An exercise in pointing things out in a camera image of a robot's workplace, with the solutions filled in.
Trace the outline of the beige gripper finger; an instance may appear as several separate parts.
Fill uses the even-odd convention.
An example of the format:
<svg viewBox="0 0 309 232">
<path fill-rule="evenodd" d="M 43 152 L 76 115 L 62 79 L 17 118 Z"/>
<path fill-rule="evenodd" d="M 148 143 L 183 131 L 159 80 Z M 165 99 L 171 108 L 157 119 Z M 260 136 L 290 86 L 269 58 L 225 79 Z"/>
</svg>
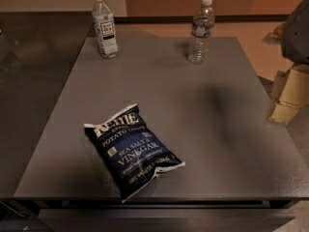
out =
<svg viewBox="0 0 309 232">
<path fill-rule="evenodd" d="M 309 65 L 294 63 L 287 72 L 279 71 L 274 78 L 268 119 L 288 124 L 309 102 Z"/>
</svg>

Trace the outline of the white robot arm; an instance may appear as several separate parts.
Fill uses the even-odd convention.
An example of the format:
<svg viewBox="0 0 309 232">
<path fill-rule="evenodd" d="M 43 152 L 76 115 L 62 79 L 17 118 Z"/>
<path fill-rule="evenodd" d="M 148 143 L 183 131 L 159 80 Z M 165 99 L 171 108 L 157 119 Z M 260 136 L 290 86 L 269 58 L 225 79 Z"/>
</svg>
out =
<svg viewBox="0 0 309 232">
<path fill-rule="evenodd" d="M 281 51 L 293 65 L 275 76 L 267 117 L 274 123 L 288 124 L 309 101 L 309 0 L 302 0 L 289 15 Z"/>
</svg>

